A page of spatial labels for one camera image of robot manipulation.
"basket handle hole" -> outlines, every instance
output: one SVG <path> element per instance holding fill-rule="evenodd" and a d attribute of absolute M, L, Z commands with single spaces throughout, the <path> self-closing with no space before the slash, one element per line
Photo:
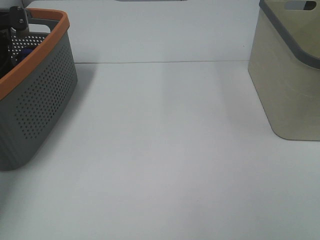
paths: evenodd
<path fill-rule="evenodd" d="M 42 24 L 29 24 L 29 31 L 31 33 L 51 33 L 50 28 L 47 25 Z"/>

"gray bin rim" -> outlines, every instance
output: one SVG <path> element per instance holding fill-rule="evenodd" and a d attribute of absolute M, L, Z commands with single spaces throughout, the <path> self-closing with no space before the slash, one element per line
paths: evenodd
<path fill-rule="evenodd" d="M 286 27 L 277 18 L 272 9 L 268 6 L 265 0 L 260 0 L 260 8 L 263 10 L 271 24 L 276 31 L 280 34 L 286 45 L 289 47 L 293 55 L 302 63 L 320 70 L 320 58 L 310 55 L 305 52 L 300 45 L 296 42 L 293 36 L 288 32 Z"/>

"perforated basket side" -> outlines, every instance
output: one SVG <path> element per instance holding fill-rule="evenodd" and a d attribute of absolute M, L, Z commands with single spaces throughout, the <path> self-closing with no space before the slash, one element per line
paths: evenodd
<path fill-rule="evenodd" d="M 27 163 L 62 115 L 77 83 L 68 34 L 0 101 L 0 170 Z"/>
<path fill-rule="evenodd" d="M 26 47 L 39 46 L 47 36 L 48 36 L 48 33 L 30 32 L 28 36 L 17 37 L 16 34 L 13 32 L 11 58 L 14 59 L 20 53 L 20 51 Z"/>

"beige plastic bin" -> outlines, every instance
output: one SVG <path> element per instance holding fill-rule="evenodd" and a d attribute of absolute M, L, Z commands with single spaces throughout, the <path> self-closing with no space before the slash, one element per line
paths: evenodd
<path fill-rule="evenodd" d="M 260 1 L 248 70 L 278 136 L 320 141 L 320 0 L 313 10 L 288 2 Z"/>

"basket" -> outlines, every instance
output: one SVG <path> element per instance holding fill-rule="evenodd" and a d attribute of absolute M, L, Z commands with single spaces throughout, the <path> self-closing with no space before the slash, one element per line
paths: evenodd
<path fill-rule="evenodd" d="M 12 58 L 26 45 L 37 46 L 0 79 L 0 170 L 26 164 L 43 144 L 66 108 L 77 84 L 67 30 L 67 14 L 29 8 L 29 24 L 51 33 L 12 36 Z"/>
<path fill-rule="evenodd" d="M 273 131 L 287 140 L 320 141 L 319 17 L 319 0 L 260 1 L 248 70 Z"/>

